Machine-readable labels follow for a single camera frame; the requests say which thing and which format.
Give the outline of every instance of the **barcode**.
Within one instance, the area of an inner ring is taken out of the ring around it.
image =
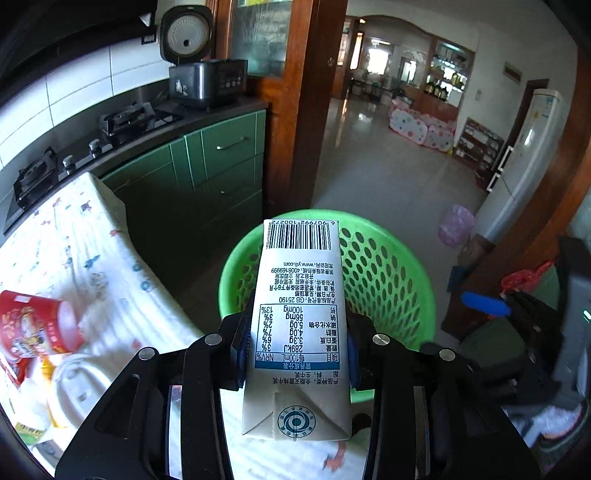
[[[331,250],[329,226],[324,224],[272,223],[266,248]]]

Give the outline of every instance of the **green cabinet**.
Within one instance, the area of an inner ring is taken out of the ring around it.
[[[183,176],[186,161],[173,160],[171,146],[156,148],[102,179],[125,203],[135,249],[166,286],[176,285],[183,264],[195,264],[202,256],[190,207],[193,189]]]
[[[110,172],[134,247],[169,289],[262,221],[265,112],[214,124]]]

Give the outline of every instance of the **green plastic basket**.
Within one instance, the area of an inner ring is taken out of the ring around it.
[[[365,218],[334,210],[298,210],[277,218],[338,220],[345,299],[354,312],[372,319],[376,330],[418,350],[435,335],[435,298],[429,277],[412,252],[389,232]],[[256,285],[263,225],[234,248],[219,286],[221,318],[241,312]],[[373,390],[351,390],[354,403]]]

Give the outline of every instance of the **refrigerator door handle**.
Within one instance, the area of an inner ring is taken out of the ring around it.
[[[488,184],[488,187],[486,187],[486,191],[487,192],[492,192],[492,188],[495,186],[496,181],[499,179],[499,177],[501,176],[500,173],[495,173],[492,178],[491,178],[491,182]]]
[[[507,150],[505,150],[503,158],[499,162],[498,171],[503,171],[503,168],[505,168],[505,164],[507,163],[507,160],[509,159],[509,155],[511,154],[511,152],[513,152],[513,147],[507,147]]]

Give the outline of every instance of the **circular emblem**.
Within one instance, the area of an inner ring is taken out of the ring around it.
[[[288,437],[303,438],[314,431],[316,417],[309,408],[294,405],[283,409],[277,418],[277,426]]]

